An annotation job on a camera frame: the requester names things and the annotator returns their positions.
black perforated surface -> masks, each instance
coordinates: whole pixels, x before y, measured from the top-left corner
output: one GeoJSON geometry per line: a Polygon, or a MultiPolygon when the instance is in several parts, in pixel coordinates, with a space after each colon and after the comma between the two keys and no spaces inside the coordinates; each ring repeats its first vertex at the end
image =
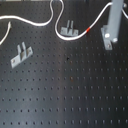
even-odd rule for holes
{"type": "MultiPolygon", "coordinates": [[[[107,2],[65,1],[58,30],[74,20],[83,32],[107,2]]],[[[128,21],[122,17],[119,42],[106,51],[100,28],[109,9],[86,36],[72,42],[55,34],[61,3],[55,1],[53,9],[45,27],[11,20],[12,30],[0,46],[0,128],[127,128],[128,21]],[[23,41],[34,55],[12,70],[10,60],[23,41]]],[[[46,1],[0,5],[0,15],[37,22],[47,21],[50,13],[46,1]]],[[[0,21],[0,39],[8,21],[0,21]]]]}

mounting post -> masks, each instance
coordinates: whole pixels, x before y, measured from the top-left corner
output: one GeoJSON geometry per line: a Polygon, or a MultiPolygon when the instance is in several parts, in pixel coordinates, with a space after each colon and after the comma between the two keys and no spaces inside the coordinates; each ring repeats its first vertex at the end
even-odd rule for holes
{"type": "Polygon", "coordinates": [[[124,0],[112,0],[108,25],[104,25],[103,28],[101,28],[106,50],[112,50],[111,42],[116,43],[118,41],[123,2],[124,0]]]}

cable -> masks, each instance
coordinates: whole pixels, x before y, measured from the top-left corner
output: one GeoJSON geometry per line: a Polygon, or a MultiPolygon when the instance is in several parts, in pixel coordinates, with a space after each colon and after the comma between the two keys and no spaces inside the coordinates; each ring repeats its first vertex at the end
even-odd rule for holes
{"type": "MultiPolygon", "coordinates": [[[[20,20],[20,21],[23,21],[25,23],[28,23],[28,24],[31,24],[33,26],[45,26],[47,24],[49,24],[53,18],[53,9],[52,9],[52,2],[53,0],[50,1],[50,9],[51,9],[51,17],[50,19],[45,22],[45,23],[35,23],[35,22],[32,22],[30,20],[27,20],[27,19],[24,19],[24,18],[21,18],[19,16],[15,16],[15,15],[5,15],[5,16],[0,16],[0,20],[3,20],[3,19],[17,19],[17,20],[20,20]]],[[[9,34],[9,31],[10,31],[10,28],[11,28],[11,23],[9,22],[8,23],[8,29],[7,29],[7,32],[4,36],[4,38],[0,41],[0,45],[4,42],[4,40],[7,38],[8,34],[9,34]]]]}
{"type": "Polygon", "coordinates": [[[124,14],[124,16],[128,19],[128,15],[126,14],[126,12],[122,9],[122,12],[124,14]]]}
{"type": "Polygon", "coordinates": [[[19,17],[19,16],[15,16],[15,15],[0,16],[0,20],[3,20],[3,19],[17,19],[17,20],[23,21],[23,22],[25,22],[25,23],[31,24],[31,25],[33,25],[33,26],[45,26],[45,25],[49,24],[50,21],[51,21],[52,18],[53,18],[52,2],[53,2],[53,0],[50,1],[51,18],[50,18],[47,22],[45,22],[45,23],[35,23],[35,22],[32,22],[32,21],[30,21],[30,20],[26,20],[26,19],[24,19],[24,18],[21,18],[21,17],[19,17]]]}
{"type": "Polygon", "coordinates": [[[96,18],[96,20],[92,23],[92,25],[90,27],[88,27],[82,34],[76,36],[76,37],[64,37],[62,35],[60,35],[57,31],[57,25],[58,25],[58,22],[60,20],[60,17],[63,13],[63,10],[64,10],[64,3],[63,3],[63,0],[60,0],[61,3],[62,3],[62,9],[61,9],[61,12],[60,12],[60,15],[58,16],[58,19],[56,21],[56,24],[55,24],[55,32],[57,34],[57,36],[59,38],[61,38],[62,40],[66,40],[66,41],[71,41],[71,40],[77,40],[79,38],[81,38],[82,36],[84,36],[96,23],[97,21],[100,19],[100,17],[102,16],[102,14],[104,13],[104,11],[107,9],[107,7],[109,7],[110,5],[112,5],[112,2],[109,2],[103,9],[102,11],[100,12],[100,14],[98,15],[98,17],[96,18]]]}
{"type": "MultiPolygon", "coordinates": [[[[62,16],[63,11],[64,11],[64,3],[63,3],[63,0],[59,0],[59,1],[60,1],[61,4],[62,4],[62,9],[61,9],[61,12],[60,12],[60,14],[59,14],[59,16],[58,16],[58,19],[57,19],[57,21],[56,21],[56,24],[55,24],[55,32],[56,32],[56,34],[57,34],[57,36],[58,36],[59,38],[61,38],[62,40],[66,40],[66,41],[76,40],[76,39],[79,39],[79,38],[81,38],[82,36],[84,36],[84,35],[85,35],[87,32],[89,32],[90,29],[97,23],[97,21],[100,19],[100,17],[101,17],[102,14],[104,13],[104,11],[105,11],[109,6],[112,5],[112,2],[109,2],[109,3],[102,9],[102,11],[100,12],[100,14],[99,14],[98,17],[96,18],[96,20],[95,20],[95,21],[90,25],[90,27],[88,27],[83,33],[81,33],[80,35],[78,35],[78,36],[76,36],[76,37],[64,37],[64,36],[60,35],[60,34],[58,33],[58,31],[57,31],[58,22],[59,22],[59,20],[60,20],[60,18],[61,18],[61,16],[62,16]]],[[[47,22],[45,22],[45,23],[35,23],[35,22],[32,22],[32,21],[30,21],[30,20],[21,18],[21,17],[19,17],[19,16],[15,16],[15,15],[0,16],[0,20],[2,20],[2,19],[17,19],[17,20],[23,21],[23,22],[25,22],[25,23],[31,24],[31,25],[33,25],[33,26],[45,26],[45,25],[49,24],[49,23],[51,22],[52,18],[53,18],[52,2],[53,2],[53,0],[50,1],[51,17],[50,17],[50,19],[49,19],[47,22]]],[[[124,16],[128,19],[128,15],[125,13],[125,11],[122,10],[122,12],[123,12],[124,16]]],[[[9,27],[9,24],[8,24],[7,33],[6,33],[6,35],[4,36],[4,38],[0,41],[0,45],[4,42],[4,40],[6,39],[8,33],[9,33],[9,30],[10,30],[10,28],[11,28],[11,27],[9,27]]]]}
{"type": "Polygon", "coordinates": [[[6,32],[5,36],[3,37],[3,39],[0,41],[0,45],[1,45],[1,44],[5,41],[5,39],[7,38],[10,29],[11,29],[11,22],[8,23],[8,29],[7,29],[7,32],[6,32]]]}

post holder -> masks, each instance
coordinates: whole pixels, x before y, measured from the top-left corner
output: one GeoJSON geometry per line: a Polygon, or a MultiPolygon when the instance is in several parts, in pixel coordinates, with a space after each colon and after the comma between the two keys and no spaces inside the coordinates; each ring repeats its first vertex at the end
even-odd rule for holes
{"type": "Polygon", "coordinates": [[[17,46],[18,55],[16,57],[14,57],[13,59],[11,59],[12,68],[15,68],[17,65],[19,65],[24,60],[26,60],[31,55],[33,55],[32,48],[29,47],[28,49],[26,49],[26,46],[25,46],[24,42],[22,43],[22,47],[23,47],[23,52],[21,52],[20,45],[17,46]]]}

white cable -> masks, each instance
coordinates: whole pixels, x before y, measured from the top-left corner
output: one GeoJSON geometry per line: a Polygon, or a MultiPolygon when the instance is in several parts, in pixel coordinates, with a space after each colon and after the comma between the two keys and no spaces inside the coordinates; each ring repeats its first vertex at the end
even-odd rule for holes
{"type": "MultiPolygon", "coordinates": [[[[35,22],[32,22],[30,20],[26,20],[24,18],[21,18],[19,16],[14,16],[14,15],[5,15],[5,16],[0,16],[0,20],[3,20],[3,19],[17,19],[17,20],[20,20],[20,21],[23,21],[25,23],[28,23],[28,24],[31,24],[33,26],[45,26],[47,24],[49,24],[53,18],[53,9],[52,9],[52,2],[53,0],[50,1],[50,9],[51,9],[51,18],[45,22],[45,23],[35,23],[35,22]]],[[[10,28],[11,28],[11,23],[9,22],[8,23],[8,29],[7,29],[7,32],[4,36],[4,38],[0,41],[0,45],[4,42],[4,40],[7,38],[8,34],[9,34],[9,31],[10,31],[10,28]]]]}
{"type": "Polygon", "coordinates": [[[66,40],[66,41],[76,40],[76,39],[79,39],[79,38],[81,38],[82,36],[84,36],[84,35],[97,23],[97,21],[100,19],[100,17],[101,17],[102,14],[104,13],[104,11],[107,9],[107,7],[109,7],[110,5],[112,5],[112,2],[109,2],[109,3],[103,8],[103,10],[100,12],[100,14],[99,14],[98,17],[96,18],[96,20],[92,23],[92,25],[91,25],[88,29],[86,29],[82,34],[80,34],[80,35],[78,35],[78,36],[76,36],[76,37],[64,37],[64,36],[60,35],[60,34],[58,33],[58,31],[57,31],[57,25],[58,25],[58,22],[59,22],[59,20],[60,20],[60,17],[61,17],[61,15],[62,15],[62,13],[63,13],[63,10],[64,10],[64,3],[63,3],[63,0],[60,0],[60,1],[61,1],[61,3],[62,3],[62,9],[61,9],[60,15],[58,16],[58,19],[57,19],[57,21],[56,21],[56,24],[55,24],[55,32],[56,32],[56,34],[57,34],[57,36],[58,36],[59,38],[61,38],[62,40],[66,40]]]}
{"type": "Polygon", "coordinates": [[[126,12],[122,9],[122,12],[124,14],[124,16],[128,19],[128,15],[126,14],[126,12]]]}
{"type": "Polygon", "coordinates": [[[11,22],[8,23],[8,29],[7,29],[7,32],[6,32],[5,36],[3,37],[3,39],[0,41],[0,45],[1,45],[1,44],[5,41],[5,39],[7,38],[10,29],[11,29],[11,22]]]}
{"type": "Polygon", "coordinates": [[[3,20],[3,19],[17,19],[17,20],[23,21],[25,23],[28,23],[28,24],[31,24],[31,25],[34,25],[34,26],[45,26],[45,25],[49,24],[50,21],[53,18],[52,2],[53,2],[53,0],[50,1],[51,18],[45,23],[35,23],[35,22],[30,21],[30,20],[26,20],[24,18],[21,18],[19,16],[14,16],[14,15],[0,16],[0,20],[3,20]]]}

